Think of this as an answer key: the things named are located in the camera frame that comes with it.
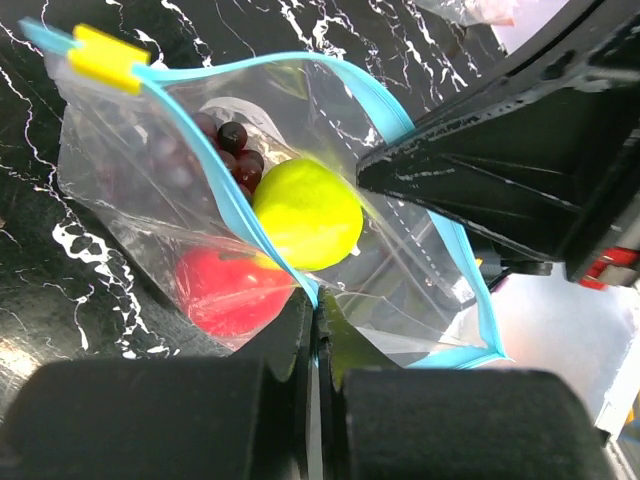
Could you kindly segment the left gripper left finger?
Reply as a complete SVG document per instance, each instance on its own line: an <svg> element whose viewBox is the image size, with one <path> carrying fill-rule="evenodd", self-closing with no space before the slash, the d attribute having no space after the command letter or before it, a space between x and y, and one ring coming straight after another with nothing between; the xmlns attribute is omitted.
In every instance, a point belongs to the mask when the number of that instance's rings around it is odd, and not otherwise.
<svg viewBox="0 0 640 480"><path fill-rule="evenodd" d="M227 357L39 368L2 425L2 477L306 478L312 319L295 291Z"/></svg>

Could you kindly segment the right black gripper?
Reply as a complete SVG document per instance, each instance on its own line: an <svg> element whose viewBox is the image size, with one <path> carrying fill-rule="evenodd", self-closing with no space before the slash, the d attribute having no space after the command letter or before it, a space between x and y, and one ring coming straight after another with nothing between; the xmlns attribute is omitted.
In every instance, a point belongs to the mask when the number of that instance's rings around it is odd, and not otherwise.
<svg viewBox="0 0 640 480"><path fill-rule="evenodd" d="M420 130L364 189L424 206L603 290L639 276L639 5L572 1Z"/></svg>

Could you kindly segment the red apple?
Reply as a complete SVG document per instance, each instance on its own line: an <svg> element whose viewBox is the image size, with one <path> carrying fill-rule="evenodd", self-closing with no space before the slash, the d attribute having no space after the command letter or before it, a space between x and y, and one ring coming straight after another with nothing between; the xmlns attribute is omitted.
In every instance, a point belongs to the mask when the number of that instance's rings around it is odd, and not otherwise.
<svg viewBox="0 0 640 480"><path fill-rule="evenodd" d="M175 267L179 305L206 333L223 339L254 333L282 311L294 290L282 270L213 248L188 251Z"/></svg>

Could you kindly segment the green pear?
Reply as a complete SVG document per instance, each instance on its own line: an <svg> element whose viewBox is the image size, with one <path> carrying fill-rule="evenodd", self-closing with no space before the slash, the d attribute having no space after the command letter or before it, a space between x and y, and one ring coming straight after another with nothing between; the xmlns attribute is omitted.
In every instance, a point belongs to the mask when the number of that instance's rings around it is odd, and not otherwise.
<svg viewBox="0 0 640 480"><path fill-rule="evenodd" d="M279 255L302 271L320 271L346 257L361 236L361 201L344 179L309 158L272 167L252 208Z"/></svg>

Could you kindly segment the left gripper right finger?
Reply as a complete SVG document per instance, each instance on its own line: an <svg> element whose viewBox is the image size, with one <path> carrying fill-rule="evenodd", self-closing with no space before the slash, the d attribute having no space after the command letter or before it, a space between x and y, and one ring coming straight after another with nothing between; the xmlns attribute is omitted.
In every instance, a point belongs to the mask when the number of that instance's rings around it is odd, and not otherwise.
<svg viewBox="0 0 640 480"><path fill-rule="evenodd" d="M605 437L556 375L403 369L321 290L316 311L327 479L610 479Z"/></svg>

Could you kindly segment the clear zip top bag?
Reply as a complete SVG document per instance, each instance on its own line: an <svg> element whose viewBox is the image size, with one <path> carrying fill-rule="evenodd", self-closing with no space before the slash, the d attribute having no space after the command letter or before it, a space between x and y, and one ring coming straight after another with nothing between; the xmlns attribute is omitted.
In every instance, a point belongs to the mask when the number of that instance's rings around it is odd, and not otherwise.
<svg viewBox="0 0 640 480"><path fill-rule="evenodd" d="M364 70L311 52L158 69L85 24L20 27L65 101L60 189L215 340L242 348L300 293L406 367L505 357L464 228L357 182L414 127Z"/></svg>

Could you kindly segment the red grape bunch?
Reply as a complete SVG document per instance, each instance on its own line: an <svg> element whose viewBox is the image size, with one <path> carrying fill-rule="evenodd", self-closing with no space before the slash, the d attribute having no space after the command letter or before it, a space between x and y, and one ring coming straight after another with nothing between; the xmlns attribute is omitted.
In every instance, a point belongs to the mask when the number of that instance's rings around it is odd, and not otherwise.
<svg viewBox="0 0 640 480"><path fill-rule="evenodd" d="M246 126L203 111L193 112L191 119L250 199L262 180L265 160L249 145ZM138 215L215 215L218 205L203 166L177 127L152 114L129 120L101 126L84 140L105 196Z"/></svg>

